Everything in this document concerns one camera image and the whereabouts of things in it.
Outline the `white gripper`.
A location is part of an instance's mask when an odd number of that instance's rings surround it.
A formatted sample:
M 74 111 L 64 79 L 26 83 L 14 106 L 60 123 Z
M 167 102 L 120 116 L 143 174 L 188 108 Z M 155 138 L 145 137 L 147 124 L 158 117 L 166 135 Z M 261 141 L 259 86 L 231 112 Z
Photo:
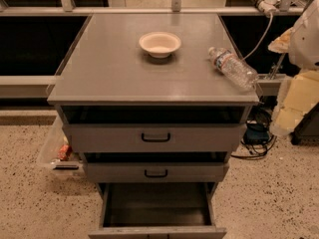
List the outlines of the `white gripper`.
M 289 54 L 291 64 L 300 69 L 319 70 L 319 0 L 307 7 L 292 28 L 268 45 L 268 50 Z M 319 72 L 302 70 L 285 79 L 279 88 L 270 132 L 286 136 L 319 103 Z

